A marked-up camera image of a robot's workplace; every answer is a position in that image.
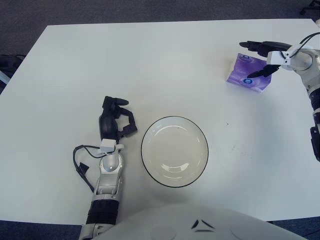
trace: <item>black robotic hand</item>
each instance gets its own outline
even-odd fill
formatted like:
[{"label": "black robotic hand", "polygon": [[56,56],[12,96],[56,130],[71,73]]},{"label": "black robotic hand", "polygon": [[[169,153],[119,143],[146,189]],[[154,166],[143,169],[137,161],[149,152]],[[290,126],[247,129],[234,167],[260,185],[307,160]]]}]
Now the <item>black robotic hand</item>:
[{"label": "black robotic hand", "polygon": [[[119,143],[119,139],[137,131],[134,115],[131,111],[120,106],[128,105],[127,100],[106,96],[103,101],[103,112],[99,117],[99,128],[101,139],[114,139]],[[118,131],[116,119],[120,115],[128,116],[129,125],[122,131]]]},{"label": "black robotic hand", "polygon": [[[241,47],[248,48],[249,51],[257,52],[262,57],[267,57],[269,52],[272,51],[287,51],[291,45],[275,42],[275,41],[244,41],[239,43]],[[279,69],[280,65],[266,65],[262,70],[250,73],[247,77],[249,79],[260,76],[267,77]]]}]

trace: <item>black logo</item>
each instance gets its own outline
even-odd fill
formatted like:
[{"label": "black logo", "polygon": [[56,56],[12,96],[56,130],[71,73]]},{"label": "black logo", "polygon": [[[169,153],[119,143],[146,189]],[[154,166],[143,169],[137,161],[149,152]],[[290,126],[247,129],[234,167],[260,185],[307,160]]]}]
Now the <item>black logo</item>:
[{"label": "black logo", "polygon": [[202,226],[198,226],[199,225],[199,220],[197,219],[193,226],[191,227],[191,229],[194,229],[195,232],[215,232],[214,229],[216,229],[215,227],[211,226],[209,223],[207,223],[206,221],[203,221],[201,219],[201,224]]}]

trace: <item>plate rim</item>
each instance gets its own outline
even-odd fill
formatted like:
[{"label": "plate rim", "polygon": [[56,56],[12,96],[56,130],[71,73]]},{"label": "plate rim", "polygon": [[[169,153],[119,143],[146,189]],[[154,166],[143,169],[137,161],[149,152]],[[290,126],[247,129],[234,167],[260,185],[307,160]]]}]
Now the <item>plate rim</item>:
[{"label": "plate rim", "polygon": [[[188,184],[186,184],[186,185],[182,185],[182,186],[169,186],[169,185],[166,185],[166,184],[164,184],[164,183],[162,183],[162,182],[159,182],[159,181],[158,181],[157,179],[155,179],[155,178],[150,174],[150,172],[148,171],[148,169],[147,169],[147,167],[146,167],[146,165],[145,165],[145,162],[144,162],[144,157],[142,156],[142,145],[143,145],[143,143],[144,143],[145,136],[146,136],[147,132],[149,131],[149,129],[150,129],[156,122],[158,122],[158,121],[160,121],[160,120],[162,120],[162,119],[173,118],[173,117],[186,119],[186,120],[190,121],[191,123],[193,123],[193,124],[200,130],[200,132],[202,133],[202,135],[204,136],[204,140],[205,140],[205,144],[206,144],[206,149],[207,149],[206,162],[205,162],[205,165],[204,165],[204,168],[203,168],[202,172],[199,174],[199,176],[198,176],[195,180],[193,180],[192,182],[190,182],[190,183],[188,183]],[[145,131],[145,133],[144,133],[144,135],[143,135],[142,141],[141,141],[140,155],[141,155],[142,164],[143,164],[143,166],[144,166],[144,169],[146,170],[146,172],[149,174],[149,176],[150,176],[153,180],[155,180],[157,183],[159,183],[159,184],[161,184],[161,185],[163,185],[163,186],[165,186],[165,187],[177,189],[177,188],[183,188],[183,187],[189,186],[190,184],[193,184],[198,178],[200,178],[200,176],[201,176],[202,173],[205,171],[206,166],[207,166],[207,164],[208,164],[208,160],[209,160],[209,146],[208,146],[208,141],[207,141],[206,135],[204,134],[204,132],[201,130],[201,128],[200,128],[194,121],[191,121],[190,119],[188,119],[188,118],[186,118],[186,117],[184,117],[184,116],[171,115],[171,116],[164,116],[164,117],[162,117],[162,118],[159,118],[158,120],[154,121],[154,122],[147,128],[147,130]]]}]

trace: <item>robotic hand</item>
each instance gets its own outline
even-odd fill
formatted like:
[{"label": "robotic hand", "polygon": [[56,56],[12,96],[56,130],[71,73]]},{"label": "robotic hand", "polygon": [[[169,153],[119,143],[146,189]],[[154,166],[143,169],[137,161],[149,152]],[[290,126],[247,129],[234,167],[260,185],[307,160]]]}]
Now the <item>robotic hand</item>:
[{"label": "robotic hand", "polygon": [[[119,140],[137,131],[132,112],[120,107],[128,103],[120,98],[106,96],[102,105],[103,112],[99,118],[100,147],[80,145],[73,151],[73,163],[76,171],[93,192],[90,210],[86,223],[81,228],[79,240],[92,239],[116,224],[123,183],[121,173],[124,168],[123,157],[119,153],[124,145],[119,144]],[[125,126],[122,131],[118,130],[116,122],[120,115],[128,116],[129,120],[129,125]],[[100,159],[100,177],[95,188],[85,176],[89,167],[83,163],[80,163],[79,166],[76,164],[76,151],[81,148],[85,148],[87,151],[87,148],[98,149],[99,156],[93,156],[88,151],[92,157]]]},{"label": "robotic hand", "polygon": [[277,71],[280,66],[286,70],[293,70],[301,76],[314,111],[315,126],[310,129],[311,143],[314,155],[320,161],[320,50],[304,47],[312,37],[318,34],[320,32],[311,34],[300,44],[292,46],[273,41],[240,42],[240,46],[257,52],[262,57],[267,57],[268,65],[260,71],[249,74],[248,78],[267,77]]}]

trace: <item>white plate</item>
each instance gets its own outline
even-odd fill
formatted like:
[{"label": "white plate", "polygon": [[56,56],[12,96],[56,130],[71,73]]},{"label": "white plate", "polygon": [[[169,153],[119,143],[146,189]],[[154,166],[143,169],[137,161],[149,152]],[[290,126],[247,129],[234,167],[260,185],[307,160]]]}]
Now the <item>white plate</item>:
[{"label": "white plate", "polygon": [[145,169],[158,183],[179,188],[193,183],[208,161],[208,143],[189,119],[167,116],[144,134],[141,157]]}]

